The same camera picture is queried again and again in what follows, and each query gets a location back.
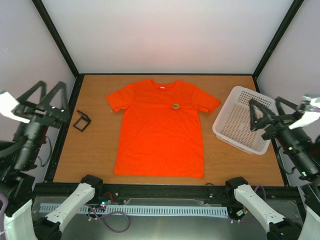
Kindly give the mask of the yellow brooch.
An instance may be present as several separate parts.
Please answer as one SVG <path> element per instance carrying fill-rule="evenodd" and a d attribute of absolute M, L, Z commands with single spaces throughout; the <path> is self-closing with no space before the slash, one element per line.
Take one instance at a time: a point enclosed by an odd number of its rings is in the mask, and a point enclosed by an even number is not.
<path fill-rule="evenodd" d="M 179 104 L 173 104 L 172 108 L 175 109 L 175 110 L 180 109 L 180 105 Z"/>

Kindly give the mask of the orange t-shirt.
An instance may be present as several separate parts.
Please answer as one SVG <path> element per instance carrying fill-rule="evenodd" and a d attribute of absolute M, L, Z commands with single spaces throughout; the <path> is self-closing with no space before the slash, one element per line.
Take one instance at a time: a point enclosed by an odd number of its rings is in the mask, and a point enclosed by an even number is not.
<path fill-rule="evenodd" d="M 160 84 L 147 79 L 108 94 L 106 100 L 114 112 L 123 111 L 116 175 L 204 177 L 199 113 L 212 113 L 220 105 L 218 98 L 182 80 Z"/>

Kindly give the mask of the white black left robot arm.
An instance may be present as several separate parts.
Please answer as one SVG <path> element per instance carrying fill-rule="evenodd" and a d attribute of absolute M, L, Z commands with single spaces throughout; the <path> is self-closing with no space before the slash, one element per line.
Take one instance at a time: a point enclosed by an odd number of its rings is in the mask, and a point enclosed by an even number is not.
<path fill-rule="evenodd" d="M 13 140 L 0 143 L 0 238 L 59 240 L 80 208 L 104 195 L 103 180 L 88 174 L 58 208 L 32 220 L 35 177 L 26 172 L 37 167 L 48 128 L 58 129 L 70 117 L 67 86 L 60 81 L 47 91 L 46 83 L 39 81 L 18 98 L 2 90 L 0 113 L 19 122 Z"/>

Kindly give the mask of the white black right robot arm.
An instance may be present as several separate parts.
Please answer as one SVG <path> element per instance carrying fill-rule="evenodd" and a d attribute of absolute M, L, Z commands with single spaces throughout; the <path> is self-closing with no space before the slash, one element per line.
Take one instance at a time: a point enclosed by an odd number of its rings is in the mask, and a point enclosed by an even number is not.
<path fill-rule="evenodd" d="M 255 99 L 249 101 L 250 129 L 264 129 L 264 140 L 277 140 L 279 149 L 291 160 L 287 175 L 299 172 L 305 198 L 306 216 L 303 224 L 278 213 L 260 198 L 243 177 L 225 182 L 226 197 L 238 202 L 260 223 L 269 240 L 318 240 L 320 238 L 320 140 L 306 134 L 304 127 L 319 120 L 320 98 L 304 95 L 300 105 L 282 97 L 275 99 L 277 113 Z"/>

